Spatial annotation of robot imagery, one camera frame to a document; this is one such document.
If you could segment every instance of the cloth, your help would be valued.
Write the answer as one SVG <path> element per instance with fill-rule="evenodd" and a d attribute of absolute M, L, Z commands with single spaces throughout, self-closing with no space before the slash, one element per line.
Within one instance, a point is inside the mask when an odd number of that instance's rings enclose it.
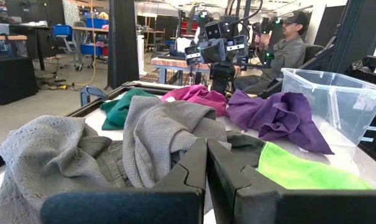
<path fill-rule="evenodd" d="M 303 65 L 305 59 L 305 44 L 301 37 L 289 41 L 282 39 L 273 46 L 273 49 L 275 58 L 270 64 L 271 68 L 262 70 L 260 80 L 252 85 L 241 87 L 240 83 L 250 83 L 255 77 L 252 75 L 237 77 L 234 82 L 236 89 L 243 90 L 248 94 L 259 94 L 266 90 L 267 85 L 274 79 L 283 78 L 282 68 L 299 68 Z"/>
<path fill-rule="evenodd" d="M 102 125 L 102 130 L 124 129 L 127 113 L 133 96 L 154 96 L 144 90 L 133 89 L 128 91 L 120 100 L 113 100 L 103 103 L 101 109 L 106 113 L 106 120 Z"/>
<path fill-rule="evenodd" d="M 259 131 L 264 141 L 286 137 L 305 150 L 334 154 L 313 123 L 310 104 L 302 93 L 276 93 L 264 100 L 236 90 L 228 103 L 231 121 L 245 131 Z"/>
<path fill-rule="evenodd" d="M 197 139 L 215 139 L 230 149 L 225 126 L 215 117 L 215 110 L 208 106 L 134 96 L 123 139 L 123 164 L 133 186 L 153 187 Z M 206 184 L 204 211 L 211 208 Z"/>
<path fill-rule="evenodd" d="M 231 152 L 243 163 L 252 167 L 258 167 L 261 150 L 265 143 L 252 136 L 232 130 L 226 132 L 227 142 L 231 143 Z"/>
<path fill-rule="evenodd" d="M 162 97 L 165 101 L 169 97 L 176 100 L 186 100 L 200 105 L 210 106 L 217 111 L 217 116 L 225 115 L 226 98 L 222 94 L 208 88 L 204 85 L 193 85 L 168 92 Z"/>
<path fill-rule="evenodd" d="M 335 167 L 300 159 L 267 142 L 258 171 L 286 189 L 367 190 L 373 187 L 359 177 Z"/>
<path fill-rule="evenodd" d="M 6 162 L 0 223 L 40 223 L 51 195 L 128 187 L 122 142 L 101 137 L 83 118 L 41 116 L 11 131 L 0 147 Z"/>

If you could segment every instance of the blue bin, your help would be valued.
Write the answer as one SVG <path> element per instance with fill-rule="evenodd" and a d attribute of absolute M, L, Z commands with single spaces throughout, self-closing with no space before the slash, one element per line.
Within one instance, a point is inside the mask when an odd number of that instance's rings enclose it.
<path fill-rule="evenodd" d="M 87 27 L 92 28 L 93 27 L 93 21 L 91 18 L 87 18 Z M 94 28 L 102 29 L 103 25 L 108 25 L 109 20 L 107 19 L 94 19 Z"/>
<path fill-rule="evenodd" d="M 71 28 L 71 26 L 68 25 L 55 25 L 53 27 L 54 35 L 67 35 L 71 37 L 72 33 L 73 29 Z"/>
<path fill-rule="evenodd" d="M 94 45 L 82 44 L 80 46 L 80 50 L 81 50 L 82 54 L 85 54 L 85 55 L 94 55 Z M 102 54 L 103 54 L 102 47 L 96 47 L 95 55 L 102 55 Z"/>

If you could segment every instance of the man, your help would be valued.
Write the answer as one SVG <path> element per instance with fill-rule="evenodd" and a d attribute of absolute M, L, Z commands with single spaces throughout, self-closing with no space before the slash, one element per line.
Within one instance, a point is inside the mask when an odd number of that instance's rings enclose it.
<path fill-rule="evenodd" d="M 294 11 L 291 17 L 283 20 L 284 39 L 277 42 L 275 59 L 272 60 L 271 68 L 263 69 L 261 76 L 251 75 L 237 77 L 234 81 L 235 90 L 243 90 L 249 94 L 260 94 L 267 89 L 267 86 L 276 78 L 283 78 L 282 68 L 298 68 L 304 62 L 305 45 L 301 36 L 307 29 L 309 20 L 304 12 Z M 260 49 L 267 48 L 269 35 L 261 35 L 260 40 L 256 39 Z"/>

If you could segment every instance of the teal cloth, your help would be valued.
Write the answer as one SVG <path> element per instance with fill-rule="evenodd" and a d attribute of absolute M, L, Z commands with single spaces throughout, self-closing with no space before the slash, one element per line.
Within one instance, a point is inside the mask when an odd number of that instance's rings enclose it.
<path fill-rule="evenodd" d="M 267 142 L 262 148 L 258 171 L 286 189 L 368 190 L 373 187 L 354 174 L 298 158 Z"/>
<path fill-rule="evenodd" d="M 124 129 L 128 110 L 130 108 L 133 96 L 152 96 L 144 90 L 133 89 L 128 91 L 120 100 L 113 100 L 109 103 L 103 103 L 101 109 L 106 113 L 106 120 L 102 125 L 102 130 L 121 130 Z"/>

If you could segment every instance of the cap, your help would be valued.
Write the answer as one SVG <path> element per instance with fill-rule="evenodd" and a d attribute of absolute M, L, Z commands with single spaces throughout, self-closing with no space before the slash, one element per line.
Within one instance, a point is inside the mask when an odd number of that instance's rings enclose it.
<path fill-rule="evenodd" d="M 309 26 L 309 19 L 303 11 L 293 11 L 289 13 L 286 17 L 283 17 L 283 22 L 286 24 L 301 24 L 303 30 L 306 30 Z"/>

